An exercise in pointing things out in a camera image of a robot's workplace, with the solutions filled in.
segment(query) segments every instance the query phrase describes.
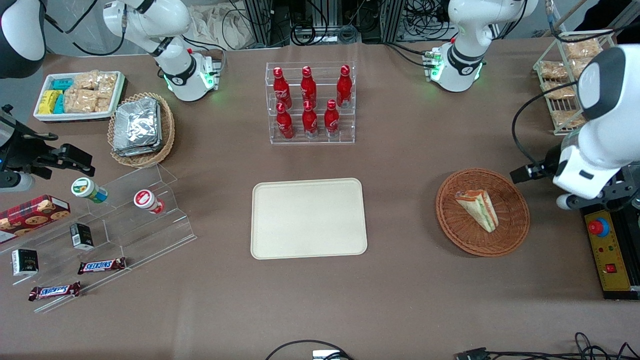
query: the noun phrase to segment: white tray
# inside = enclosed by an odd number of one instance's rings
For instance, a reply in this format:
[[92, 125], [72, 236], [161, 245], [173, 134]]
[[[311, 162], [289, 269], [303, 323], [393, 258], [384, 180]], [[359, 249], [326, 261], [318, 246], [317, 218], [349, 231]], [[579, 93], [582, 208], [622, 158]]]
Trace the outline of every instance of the white tray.
[[367, 228], [358, 179], [260, 183], [253, 188], [254, 258], [360, 255], [365, 250]]
[[111, 117], [114, 111], [116, 111], [116, 107], [118, 106], [118, 102], [120, 100], [120, 94], [122, 94], [122, 87], [124, 86], [124, 75], [120, 71], [102, 71], [106, 74], [116, 74], [118, 78], [116, 79], [116, 85], [113, 89], [113, 95], [111, 96], [111, 104], [109, 105], [109, 110], [101, 111], [99, 113], [64, 113], [64, 114], [39, 114], [38, 106], [40, 105], [40, 101], [42, 101], [42, 96], [46, 90], [51, 89], [51, 83], [57, 79], [68, 79], [75, 78], [76, 75], [82, 74], [81, 72], [69, 72], [66, 74], [51, 74], [47, 75], [44, 79], [44, 84], [42, 85], [42, 89], [40, 89], [40, 96], [38, 96], [38, 102], [36, 102], [36, 108], [33, 109], [33, 117], [42, 121], [42, 122], [74, 122], [74, 121], [91, 121], [95, 119], [105, 119]]

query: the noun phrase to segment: bottle cap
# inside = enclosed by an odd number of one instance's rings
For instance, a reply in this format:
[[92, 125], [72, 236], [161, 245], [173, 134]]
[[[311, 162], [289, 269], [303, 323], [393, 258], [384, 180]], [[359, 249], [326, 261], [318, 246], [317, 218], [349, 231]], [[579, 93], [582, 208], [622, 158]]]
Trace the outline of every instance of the bottle cap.
[[133, 197], [133, 202], [141, 209], [150, 208], [156, 202], [156, 196], [151, 191], [140, 190]]
[[71, 184], [71, 192], [78, 197], [89, 196], [93, 189], [95, 189], [95, 183], [88, 177], [80, 177]]

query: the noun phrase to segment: acrylic display rack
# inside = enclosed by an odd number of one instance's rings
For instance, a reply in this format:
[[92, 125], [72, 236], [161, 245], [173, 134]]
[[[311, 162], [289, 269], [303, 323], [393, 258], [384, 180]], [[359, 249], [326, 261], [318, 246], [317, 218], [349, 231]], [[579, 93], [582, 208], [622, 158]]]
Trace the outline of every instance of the acrylic display rack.
[[[615, 45], [611, 38], [612, 35], [608, 32], [608, 30], [569, 31], [569, 32], [561, 33], [559, 36], [567, 40], [576, 40], [579, 38], [590, 37], [600, 33], [602, 34], [602, 36], [597, 37], [596, 39], [598, 40], [598, 43], [602, 46], [602, 49], [607, 49]], [[567, 71], [568, 78], [566, 79], [543, 78], [540, 68], [538, 67], [538, 64], [540, 63], [541, 60], [561, 61]], [[540, 56], [538, 61], [536, 61], [536, 63], [533, 65], [533, 71], [537, 74], [538, 80], [540, 81], [540, 86], [542, 86], [542, 84], [549, 81], [553, 81], [557, 83], [570, 83], [577, 79], [575, 79], [575, 77], [573, 76], [573, 71], [569, 64], [570, 64], [570, 61], [566, 57], [566, 53], [563, 49], [563, 43], [560, 42], [558, 39], [555, 39], [551, 43], [551, 45], [549, 45], [547, 50], [542, 54], [542, 56]], [[572, 89], [577, 94], [578, 91], [575, 85], [572, 86]], [[572, 122], [582, 115], [582, 108], [580, 107], [580, 103], [578, 102], [578, 99], [575, 96], [568, 99], [560, 99], [560, 100], [554, 100], [554, 99], [549, 99], [548, 97], [545, 97], [545, 100], [547, 102], [547, 107], [549, 108], [550, 113], [552, 113], [553, 111], [575, 111], [575, 114], [573, 114], [570, 118], [568, 118], [566, 121], [562, 123], [556, 123], [555, 121], [553, 121], [554, 135], [566, 135], [568, 133], [571, 133], [573, 130], [576, 130], [582, 127], [582, 125], [584, 125], [583, 123], [580, 125], [571, 126]]]
[[[11, 262], [11, 251], [33, 249], [38, 252], [39, 271], [29, 277], [15, 277], [15, 287], [27, 300], [34, 286], [49, 287], [80, 281], [80, 297], [94, 289], [128, 274], [159, 256], [195, 240], [187, 215], [178, 208], [169, 184], [176, 181], [161, 165], [135, 170], [103, 185], [109, 192], [107, 201], [94, 204], [88, 200], [74, 206], [71, 216], [51, 223], [31, 234], [3, 244], [0, 256]], [[164, 210], [155, 215], [133, 203], [141, 189], [151, 190], [164, 201]], [[73, 248], [69, 227], [79, 222], [91, 228], [94, 249]], [[127, 268], [118, 271], [78, 275], [80, 262], [126, 257]], [[54, 297], [34, 302], [34, 312], [48, 312], [71, 300], [73, 296]]]
[[[326, 102], [335, 99], [337, 95], [337, 83], [340, 78], [340, 67], [349, 65], [351, 67], [351, 106], [346, 109], [339, 108], [340, 120], [338, 137], [329, 138], [324, 130], [324, 111]], [[318, 117], [318, 136], [309, 139], [305, 136], [302, 126], [302, 93], [300, 92], [300, 81], [302, 81], [302, 68], [309, 66], [312, 71], [317, 86], [316, 114]], [[293, 121], [296, 136], [293, 139], [285, 139], [278, 130], [276, 122], [276, 95], [273, 92], [273, 69], [282, 68], [284, 78], [289, 83], [293, 106], [288, 110]], [[274, 145], [317, 145], [317, 144], [337, 144], [354, 143], [356, 141], [356, 63], [355, 61], [328, 61], [328, 62], [307, 62], [307, 63], [267, 63], [264, 76], [265, 92], [267, 98], [267, 116], [269, 118], [269, 139]]]

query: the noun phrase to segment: aluminum foil pack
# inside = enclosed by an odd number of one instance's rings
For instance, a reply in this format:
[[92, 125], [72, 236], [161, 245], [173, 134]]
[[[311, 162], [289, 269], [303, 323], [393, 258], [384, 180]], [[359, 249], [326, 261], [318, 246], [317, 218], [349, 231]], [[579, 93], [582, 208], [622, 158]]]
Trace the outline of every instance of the aluminum foil pack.
[[160, 104], [151, 97], [118, 106], [113, 126], [113, 151], [134, 156], [162, 149]]

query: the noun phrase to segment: wicker basket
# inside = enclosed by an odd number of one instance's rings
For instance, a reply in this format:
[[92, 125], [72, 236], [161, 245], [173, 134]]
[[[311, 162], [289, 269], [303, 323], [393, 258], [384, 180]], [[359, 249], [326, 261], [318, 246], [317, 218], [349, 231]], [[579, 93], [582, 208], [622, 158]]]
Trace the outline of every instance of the wicker basket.
[[[486, 232], [456, 202], [457, 192], [486, 190], [498, 215], [498, 227]], [[478, 256], [497, 257], [514, 251], [529, 232], [527, 203], [518, 188], [504, 176], [483, 168], [468, 168], [451, 174], [438, 190], [436, 213], [442, 230], [464, 251]]]
[[[175, 138], [175, 124], [173, 122], [173, 114], [171, 113], [171, 109], [169, 109], [169, 105], [167, 105], [166, 101], [160, 95], [144, 92], [142, 94], [136, 94], [134, 96], [126, 98], [122, 101], [122, 103], [138, 101], [146, 96], [153, 97], [154, 99], [158, 100], [158, 102], [160, 103], [160, 121], [162, 122], [162, 139], [163, 139], [164, 145], [162, 149], [160, 149], [160, 151], [158, 152], [151, 152], [148, 154], [141, 154], [141, 155], [128, 156], [128, 157], [119, 156], [115, 152], [111, 151], [112, 158], [116, 159], [117, 162], [130, 167], [136, 167], [136, 168], [151, 167], [159, 163], [160, 161], [163, 161], [164, 158], [166, 158], [166, 156], [169, 155], [169, 152], [173, 147], [173, 139]], [[107, 132], [107, 141], [109, 142], [109, 145], [111, 145], [112, 148], [113, 148], [113, 126], [115, 123], [115, 116], [116, 116], [115, 113], [112, 114], [111, 119], [109, 120], [109, 131]]]

